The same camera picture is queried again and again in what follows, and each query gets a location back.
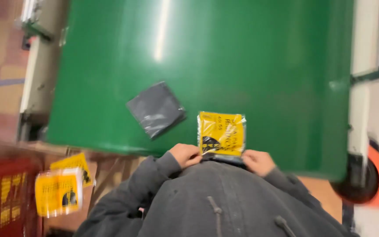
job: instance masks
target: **yellow package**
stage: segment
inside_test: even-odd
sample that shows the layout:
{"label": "yellow package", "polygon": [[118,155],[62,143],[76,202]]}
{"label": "yellow package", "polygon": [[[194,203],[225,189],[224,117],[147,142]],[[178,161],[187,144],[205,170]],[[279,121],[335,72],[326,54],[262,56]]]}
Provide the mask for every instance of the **yellow package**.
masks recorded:
{"label": "yellow package", "polygon": [[67,169],[67,168],[81,168],[82,169],[82,181],[83,187],[93,185],[93,181],[90,176],[90,171],[88,170],[86,156],[84,153],[70,156],[58,162],[54,162],[50,165],[51,170],[57,169]]}
{"label": "yellow package", "polygon": [[245,116],[200,112],[198,146],[202,154],[241,156],[245,149]]}
{"label": "yellow package", "polygon": [[81,209],[82,170],[51,170],[36,177],[34,191],[38,215],[53,217]]}

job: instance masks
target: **gray hoodie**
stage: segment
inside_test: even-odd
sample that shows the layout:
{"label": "gray hoodie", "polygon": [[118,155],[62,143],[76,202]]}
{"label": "gray hoodie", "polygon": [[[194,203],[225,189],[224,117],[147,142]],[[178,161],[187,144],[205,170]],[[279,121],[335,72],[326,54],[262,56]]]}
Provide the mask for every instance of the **gray hoodie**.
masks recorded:
{"label": "gray hoodie", "polygon": [[265,178],[216,162],[180,170],[169,152],[148,157],[100,199],[75,237],[350,236],[302,182],[278,169]]}

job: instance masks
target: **tiled floor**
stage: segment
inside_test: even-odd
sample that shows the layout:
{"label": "tiled floor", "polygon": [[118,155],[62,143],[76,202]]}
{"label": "tiled floor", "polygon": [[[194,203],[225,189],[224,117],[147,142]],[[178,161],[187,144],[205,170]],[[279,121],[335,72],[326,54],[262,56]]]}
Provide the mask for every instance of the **tiled floor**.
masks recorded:
{"label": "tiled floor", "polygon": [[[28,53],[21,50],[23,32],[14,21],[22,0],[0,0],[0,80],[24,78]],[[14,142],[23,85],[0,86],[0,140]]]}

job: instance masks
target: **hand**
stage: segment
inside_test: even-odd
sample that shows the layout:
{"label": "hand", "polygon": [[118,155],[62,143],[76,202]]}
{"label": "hand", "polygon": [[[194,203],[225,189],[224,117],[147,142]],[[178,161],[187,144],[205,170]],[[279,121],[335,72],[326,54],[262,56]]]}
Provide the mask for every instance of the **hand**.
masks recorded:
{"label": "hand", "polygon": [[176,144],[169,152],[175,157],[182,169],[198,164],[203,158],[200,149],[194,145]]}
{"label": "hand", "polygon": [[242,160],[249,170],[261,177],[267,176],[276,167],[270,155],[262,151],[246,150]]}

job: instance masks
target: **folded black bag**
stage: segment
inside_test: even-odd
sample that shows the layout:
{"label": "folded black bag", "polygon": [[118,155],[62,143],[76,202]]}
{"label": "folded black bag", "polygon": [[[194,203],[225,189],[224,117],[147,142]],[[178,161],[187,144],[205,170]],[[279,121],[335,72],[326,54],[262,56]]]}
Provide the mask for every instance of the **folded black bag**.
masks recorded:
{"label": "folded black bag", "polygon": [[184,107],[164,81],[142,91],[127,107],[151,139],[185,118]]}

